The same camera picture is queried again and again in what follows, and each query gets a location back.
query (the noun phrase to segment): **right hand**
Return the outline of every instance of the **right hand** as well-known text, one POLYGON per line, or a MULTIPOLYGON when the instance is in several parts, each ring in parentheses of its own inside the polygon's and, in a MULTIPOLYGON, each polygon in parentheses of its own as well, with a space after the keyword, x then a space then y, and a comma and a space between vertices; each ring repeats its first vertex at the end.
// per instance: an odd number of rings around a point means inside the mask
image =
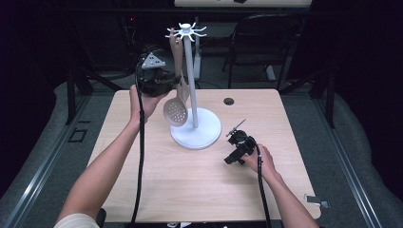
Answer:
MULTIPOLYGON (((264 169, 264 174, 277 173, 275 164, 273 162, 273 157, 267 147, 262 144, 258 144, 258 147, 261 154, 261 166, 262 170, 264 169)), ((253 171, 258 173, 258 151, 256 147, 251 155, 243 155, 241 159, 244 160, 253 169, 253 171)))

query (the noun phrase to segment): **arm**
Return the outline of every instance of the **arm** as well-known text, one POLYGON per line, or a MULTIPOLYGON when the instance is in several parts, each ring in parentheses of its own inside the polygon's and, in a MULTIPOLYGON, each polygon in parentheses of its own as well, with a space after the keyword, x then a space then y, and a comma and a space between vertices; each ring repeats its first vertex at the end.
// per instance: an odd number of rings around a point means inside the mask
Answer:
MULTIPOLYGON (((278 210, 285 227, 318 227, 315 220, 285 184, 280 173, 277 172, 273 157, 266 146, 259 145, 261 152, 261 174, 269 184, 278 204, 278 210)), ((258 171, 258 152, 242 159, 255 171, 258 171)))
MULTIPOLYGON (((156 98, 142 96, 145 120, 151 116, 163 96, 156 98)), ((96 219, 140 131, 140 105, 134 85, 130 88, 130 106, 129 122, 74 183, 57 221, 74 213, 83 213, 96 219)))

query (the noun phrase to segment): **small black object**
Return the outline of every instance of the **small black object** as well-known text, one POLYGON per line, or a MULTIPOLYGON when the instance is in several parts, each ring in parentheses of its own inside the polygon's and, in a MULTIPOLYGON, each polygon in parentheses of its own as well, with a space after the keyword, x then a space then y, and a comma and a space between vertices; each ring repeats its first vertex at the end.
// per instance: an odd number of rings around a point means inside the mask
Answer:
POLYGON ((151 97, 157 97, 171 91, 181 81, 181 75, 166 73, 161 67, 141 68, 146 60, 142 55, 142 62, 139 62, 136 70, 137 85, 142 93, 151 97))
POLYGON ((251 155, 255 148, 255 140, 251 136, 247 136, 244 131, 233 130, 231 138, 228 140, 229 143, 234 144, 237 149, 235 149, 227 158, 225 162, 231 164, 233 162, 239 162, 240 164, 245 164, 245 161, 241 159, 244 154, 251 155))

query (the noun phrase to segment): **stand base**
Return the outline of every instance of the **stand base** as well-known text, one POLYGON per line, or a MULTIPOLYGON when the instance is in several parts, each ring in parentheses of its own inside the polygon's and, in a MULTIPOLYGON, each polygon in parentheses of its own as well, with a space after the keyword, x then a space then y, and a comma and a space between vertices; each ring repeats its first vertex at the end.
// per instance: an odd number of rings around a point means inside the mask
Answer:
POLYGON ((187 121, 182 126, 171 126, 172 138, 189 149, 204 149, 220 136, 221 122, 213 112, 198 107, 199 127, 193 127, 192 109, 187 109, 187 121))

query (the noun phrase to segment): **black cable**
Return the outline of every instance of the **black cable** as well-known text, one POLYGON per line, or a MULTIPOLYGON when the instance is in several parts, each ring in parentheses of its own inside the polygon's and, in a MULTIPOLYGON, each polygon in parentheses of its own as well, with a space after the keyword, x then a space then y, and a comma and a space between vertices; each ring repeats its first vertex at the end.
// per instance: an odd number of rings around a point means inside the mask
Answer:
POLYGON ((135 84, 137 87, 137 96, 139 98, 140 104, 140 161, 139 161, 139 173, 137 178, 137 194, 136 194, 136 202, 134 204, 133 216, 131 218, 129 228, 134 228, 134 223, 136 221, 137 213, 139 211, 140 197, 142 194, 142 178, 143 178, 143 166, 144 166, 144 130, 145 130, 145 116, 143 109, 143 101, 142 101, 142 92, 139 88, 139 84, 137 81, 137 73, 135 75, 135 84))
POLYGON ((260 195, 261 195, 261 201, 263 203, 263 208, 264 208, 264 215, 266 216, 266 227, 271 228, 272 223, 270 222, 270 214, 269 214, 269 208, 267 206, 267 201, 266 201, 266 195, 264 194, 264 188, 263 188, 263 181, 262 181, 262 176, 261 176, 261 154, 260 154, 260 149, 258 144, 256 143, 255 140, 253 140, 255 143, 255 147, 258 151, 258 181, 259 181, 259 189, 260 189, 260 195))
POLYGON ((199 84, 209 84, 209 85, 215 86, 217 89, 221 89, 221 87, 219 85, 215 85, 215 84, 212 84, 212 83, 208 83, 208 82, 204 82, 204 81, 197 81, 197 83, 199 83, 199 84))

